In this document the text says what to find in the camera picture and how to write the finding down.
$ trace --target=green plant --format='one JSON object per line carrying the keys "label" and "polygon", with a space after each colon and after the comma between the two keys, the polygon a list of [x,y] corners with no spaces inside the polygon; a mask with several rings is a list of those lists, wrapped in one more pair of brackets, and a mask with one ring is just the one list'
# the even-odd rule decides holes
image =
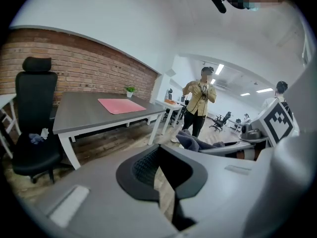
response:
{"label": "green plant", "polygon": [[135,87],[134,86],[126,86],[125,90],[127,90],[130,93],[134,93],[135,92]]}

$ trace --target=white flower pot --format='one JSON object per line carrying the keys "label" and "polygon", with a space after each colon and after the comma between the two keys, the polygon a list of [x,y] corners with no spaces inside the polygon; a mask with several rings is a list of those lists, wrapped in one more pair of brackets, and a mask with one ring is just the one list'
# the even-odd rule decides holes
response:
{"label": "white flower pot", "polygon": [[128,97],[128,98],[131,98],[131,97],[132,97],[132,94],[133,94],[133,93],[127,91],[127,97]]}

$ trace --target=chair headrest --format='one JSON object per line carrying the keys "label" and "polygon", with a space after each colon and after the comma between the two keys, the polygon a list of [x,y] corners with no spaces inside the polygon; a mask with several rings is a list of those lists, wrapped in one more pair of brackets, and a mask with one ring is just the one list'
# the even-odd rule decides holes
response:
{"label": "chair headrest", "polygon": [[28,57],[24,60],[22,68],[28,72],[49,71],[52,67],[52,58]]}

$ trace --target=gray cloth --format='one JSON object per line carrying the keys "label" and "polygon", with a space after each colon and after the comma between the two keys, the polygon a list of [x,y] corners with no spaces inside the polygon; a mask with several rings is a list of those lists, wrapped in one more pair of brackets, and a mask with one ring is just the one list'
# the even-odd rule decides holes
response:
{"label": "gray cloth", "polygon": [[29,138],[31,140],[31,143],[34,145],[37,145],[39,142],[43,142],[44,140],[42,139],[42,137],[38,134],[29,134]]}
{"label": "gray cloth", "polygon": [[190,131],[187,129],[179,131],[176,135],[176,138],[185,149],[194,152],[225,146],[223,142],[217,142],[213,145],[210,145],[203,141],[200,141],[198,138],[192,136],[190,134]]}

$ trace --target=potted plant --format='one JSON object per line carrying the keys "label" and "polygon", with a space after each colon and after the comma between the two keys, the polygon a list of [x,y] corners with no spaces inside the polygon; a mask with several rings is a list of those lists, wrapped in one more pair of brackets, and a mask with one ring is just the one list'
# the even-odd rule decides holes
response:
{"label": "potted plant", "polygon": [[135,92],[135,87],[134,86],[126,86],[125,90],[127,91],[127,97],[131,98],[132,94]]}

